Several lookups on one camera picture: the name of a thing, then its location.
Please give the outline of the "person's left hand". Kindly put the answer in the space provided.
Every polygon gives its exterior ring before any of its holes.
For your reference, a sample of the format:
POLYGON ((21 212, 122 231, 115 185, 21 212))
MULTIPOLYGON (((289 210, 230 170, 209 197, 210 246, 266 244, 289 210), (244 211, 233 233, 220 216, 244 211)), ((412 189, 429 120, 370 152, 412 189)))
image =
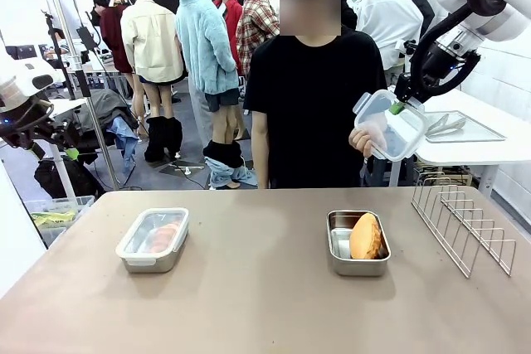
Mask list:
POLYGON ((387 141, 384 137, 386 129, 387 119, 384 114, 371 115, 352 130, 348 137, 348 142, 365 158, 370 158, 373 155, 374 144, 379 146, 380 149, 387 149, 387 141))

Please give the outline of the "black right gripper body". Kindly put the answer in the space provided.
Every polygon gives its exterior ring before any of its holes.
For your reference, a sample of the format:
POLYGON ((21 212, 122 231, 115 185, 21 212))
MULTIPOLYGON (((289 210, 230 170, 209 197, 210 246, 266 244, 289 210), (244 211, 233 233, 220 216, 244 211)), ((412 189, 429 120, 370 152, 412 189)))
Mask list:
POLYGON ((417 47, 417 83, 434 85, 446 78, 458 64, 459 56, 439 42, 427 42, 417 47))

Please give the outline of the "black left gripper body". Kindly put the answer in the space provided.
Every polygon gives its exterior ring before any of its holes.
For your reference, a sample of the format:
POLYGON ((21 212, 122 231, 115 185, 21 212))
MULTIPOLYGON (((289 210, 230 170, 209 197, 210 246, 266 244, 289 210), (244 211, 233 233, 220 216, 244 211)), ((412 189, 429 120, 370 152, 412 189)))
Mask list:
POLYGON ((36 140, 58 144, 51 114, 54 105, 46 100, 27 100, 1 113, 1 139, 13 148, 32 148, 36 140))

